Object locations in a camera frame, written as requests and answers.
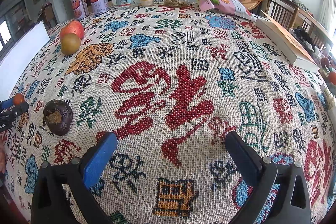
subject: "snack bag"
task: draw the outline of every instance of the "snack bag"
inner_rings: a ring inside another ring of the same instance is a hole
[[[197,0],[197,3],[202,12],[214,9],[224,14],[240,16],[253,22],[257,21],[256,17],[246,10],[239,0]]]

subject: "curtain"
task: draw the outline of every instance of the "curtain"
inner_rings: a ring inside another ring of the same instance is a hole
[[[336,28],[336,0],[323,0],[319,22],[325,27],[332,37]]]

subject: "woven fabric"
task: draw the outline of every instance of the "woven fabric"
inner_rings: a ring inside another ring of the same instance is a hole
[[[261,157],[302,162],[312,223],[323,218],[336,158],[318,73],[291,66],[254,23],[197,5],[113,8],[81,22],[72,56],[60,51],[66,23],[49,32],[12,93],[28,113],[1,133],[6,186],[27,220],[41,163],[68,163],[112,131],[117,150],[90,191],[114,223],[228,223],[252,191],[224,147],[232,130]],[[43,125],[53,99],[73,110],[62,137]]]

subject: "bolt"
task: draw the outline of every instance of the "bolt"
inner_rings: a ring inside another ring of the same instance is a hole
[[[296,167],[301,167],[301,162],[299,162],[299,161],[296,160],[296,161],[294,162],[294,165],[295,165]]]
[[[47,168],[49,165],[49,162],[45,161],[41,164],[41,168]]]
[[[272,162],[269,157],[263,157],[262,161],[266,164],[270,164]]]
[[[80,158],[78,158],[78,157],[76,157],[76,158],[73,158],[72,160],[71,160],[71,163],[72,164],[78,164],[79,162],[80,162]]]

